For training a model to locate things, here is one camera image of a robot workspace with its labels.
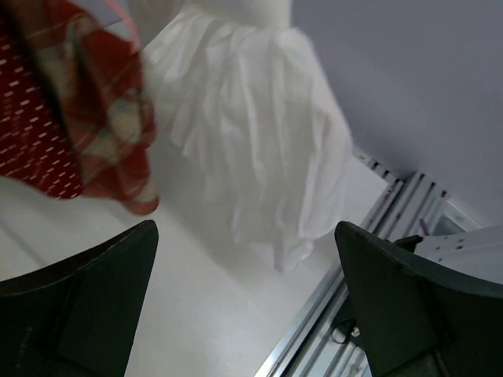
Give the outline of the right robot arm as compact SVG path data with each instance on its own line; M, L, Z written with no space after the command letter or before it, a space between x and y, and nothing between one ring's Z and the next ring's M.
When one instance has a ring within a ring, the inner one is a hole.
M415 255L473 276L502 275L502 226L496 225L448 236L423 237Z

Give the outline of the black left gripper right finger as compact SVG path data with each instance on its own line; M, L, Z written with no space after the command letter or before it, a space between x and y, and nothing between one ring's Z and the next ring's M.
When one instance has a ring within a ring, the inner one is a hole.
M348 222L335 230L349 298L374 376L499 376L502 275L473 276Z

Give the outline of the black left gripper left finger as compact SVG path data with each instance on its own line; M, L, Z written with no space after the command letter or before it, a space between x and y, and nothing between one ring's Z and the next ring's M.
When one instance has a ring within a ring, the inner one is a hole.
M153 220L1 282L3 376L123 376L156 257Z

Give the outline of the pink hanger with plaid skirt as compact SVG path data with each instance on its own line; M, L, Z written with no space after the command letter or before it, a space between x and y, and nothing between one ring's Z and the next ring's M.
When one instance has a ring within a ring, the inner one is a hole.
M140 47L140 40L139 40L138 28L133 18L130 16L126 8L123 5L120 5L119 1L105 0L105 3L129 29L131 34L131 42L130 42L131 52L136 53Z

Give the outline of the beige red plaid skirt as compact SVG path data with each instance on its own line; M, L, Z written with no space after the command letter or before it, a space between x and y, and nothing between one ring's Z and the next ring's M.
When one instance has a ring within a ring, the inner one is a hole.
M156 126L134 44L74 1L5 1L57 99L85 196L129 212L159 204L147 150Z

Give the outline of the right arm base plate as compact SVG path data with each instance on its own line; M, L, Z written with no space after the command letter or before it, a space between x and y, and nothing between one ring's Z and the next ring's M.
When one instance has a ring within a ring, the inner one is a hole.
M333 342L340 345L353 343L358 347L362 347L362 337L350 298L346 298L339 311L334 316L331 329L331 338Z

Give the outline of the white pleated skirt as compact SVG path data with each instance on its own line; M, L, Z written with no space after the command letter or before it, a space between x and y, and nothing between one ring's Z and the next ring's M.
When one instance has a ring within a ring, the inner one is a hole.
M345 210L352 138L289 1L132 1L158 127L238 243L307 257Z

